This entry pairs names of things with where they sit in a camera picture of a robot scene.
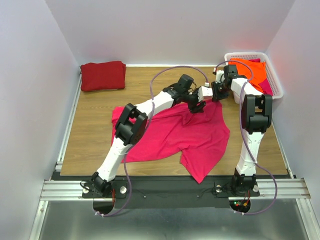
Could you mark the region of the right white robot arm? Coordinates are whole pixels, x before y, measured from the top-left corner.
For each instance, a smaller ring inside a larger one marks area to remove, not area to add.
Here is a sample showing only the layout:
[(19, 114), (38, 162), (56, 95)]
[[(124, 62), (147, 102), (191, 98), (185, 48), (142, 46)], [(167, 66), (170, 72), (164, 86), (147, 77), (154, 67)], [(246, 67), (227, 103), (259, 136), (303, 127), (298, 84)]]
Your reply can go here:
[(273, 97), (253, 87), (237, 66), (226, 65), (214, 69), (215, 81), (211, 83), (214, 102), (226, 99), (229, 92), (239, 96), (239, 126), (242, 148), (238, 164), (231, 178), (230, 190), (234, 194), (258, 191), (256, 167), (258, 152), (265, 132), (272, 123)]

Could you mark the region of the magenta t shirt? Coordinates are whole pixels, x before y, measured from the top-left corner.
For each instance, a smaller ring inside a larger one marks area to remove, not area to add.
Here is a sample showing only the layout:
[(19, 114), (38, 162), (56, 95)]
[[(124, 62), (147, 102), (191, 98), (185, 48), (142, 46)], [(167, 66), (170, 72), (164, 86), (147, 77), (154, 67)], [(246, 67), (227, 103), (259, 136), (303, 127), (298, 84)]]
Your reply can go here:
[(230, 137), (222, 104), (205, 103), (200, 113), (190, 113), (181, 103), (154, 115), (125, 161), (156, 161), (180, 152), (180, 163), (200, 184), (224, 156)]

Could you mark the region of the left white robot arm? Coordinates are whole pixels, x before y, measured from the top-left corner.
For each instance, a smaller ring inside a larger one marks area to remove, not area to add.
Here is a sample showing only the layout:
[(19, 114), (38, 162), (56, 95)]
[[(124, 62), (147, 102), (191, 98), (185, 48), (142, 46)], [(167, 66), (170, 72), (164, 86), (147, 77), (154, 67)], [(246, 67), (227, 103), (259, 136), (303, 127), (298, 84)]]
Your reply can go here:
[(103, 163), (91, 177), (91, 184), (95, 193), (108, 195), (112, 190), (111, 181), (115, 179), (120, 163), (128, 151), (136, 145), (146, 132), (154, 115), (170, 109), (180, 103), (186, 103), (191, 113), (203, 111), (203, 87), (190, 91), (194, 83), (187, 74), (180, 76), (178, 82), (165, 87), (150, 100), (133, 105), (128, 103), (115, 124), (115, 133), (109, 152)]

